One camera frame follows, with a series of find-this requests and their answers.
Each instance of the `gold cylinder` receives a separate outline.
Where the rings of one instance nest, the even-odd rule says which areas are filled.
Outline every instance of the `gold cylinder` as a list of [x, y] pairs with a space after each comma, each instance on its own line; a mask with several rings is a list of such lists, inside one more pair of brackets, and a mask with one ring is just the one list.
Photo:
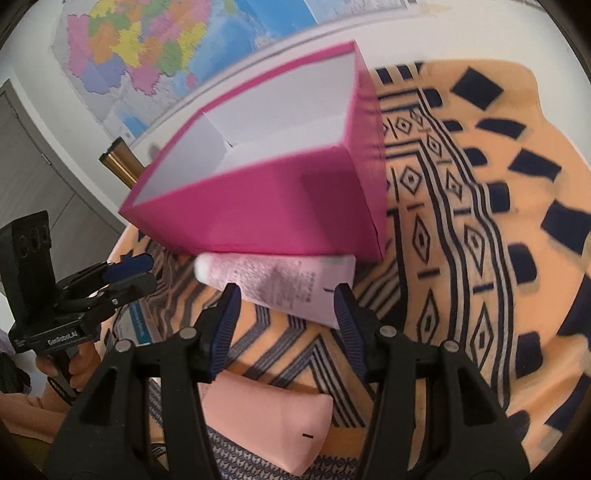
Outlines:
[[101, 155], [100, 162], [129, 188], [133, 188], [145, 170], [145, 167], [121, 137], [115, 140], [109, 149]]

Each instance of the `door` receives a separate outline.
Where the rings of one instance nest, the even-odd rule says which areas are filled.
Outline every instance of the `door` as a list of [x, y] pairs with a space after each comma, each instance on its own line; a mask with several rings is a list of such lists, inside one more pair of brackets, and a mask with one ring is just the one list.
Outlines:
[[40, 210], [49, 213], [56, 280], [105, 261], [119, 237], [56, 173], [0, 95], [0, 228]]
[[16, 218], [47, 210], [50, 228], [74, 192], [51, 168], [0, 96], [0, 228]]
[[118, 239], [119, 234], [75, 195], [51, 230], [56, 279], [104, 262]]

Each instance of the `map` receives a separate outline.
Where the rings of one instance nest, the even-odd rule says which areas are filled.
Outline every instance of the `map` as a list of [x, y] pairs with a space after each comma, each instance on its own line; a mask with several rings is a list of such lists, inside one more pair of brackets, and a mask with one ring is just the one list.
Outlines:
[[67, 0], [52, 51], [127, 143], [204, 82], [289, 35], [417, 0]]

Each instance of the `finger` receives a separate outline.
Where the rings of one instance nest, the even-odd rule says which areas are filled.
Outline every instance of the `finger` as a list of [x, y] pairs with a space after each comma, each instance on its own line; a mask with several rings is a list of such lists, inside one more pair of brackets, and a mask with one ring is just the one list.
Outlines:
[[96, 368], [90, 368], [86, 372], [72, 377], [70, 380], [70, 386], [75, 390], [81, 391], [86, 386], [92, 375], [95, 373], [95, 370]]
[[41, 373], [46, 374], [48, 377], [57, 377], [58, 375], [56, 366], [47, 356], [38, 355], [35, 358], [35, 365]]
[[72, 375], [80, 375], [88, 370], [94, 370], [100, 363], [100, 357], [92, 342], [78, 345], [79, 354], [70, 360], [68, 370]]

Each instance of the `open box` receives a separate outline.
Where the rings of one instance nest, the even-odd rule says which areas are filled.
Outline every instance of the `open box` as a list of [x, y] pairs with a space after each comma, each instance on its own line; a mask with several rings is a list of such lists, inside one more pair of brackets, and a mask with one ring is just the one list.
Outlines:
[[121, 215], [172, 251], [381, 260], [381, 112], [354, 42], [216, 99], [146, 169]]

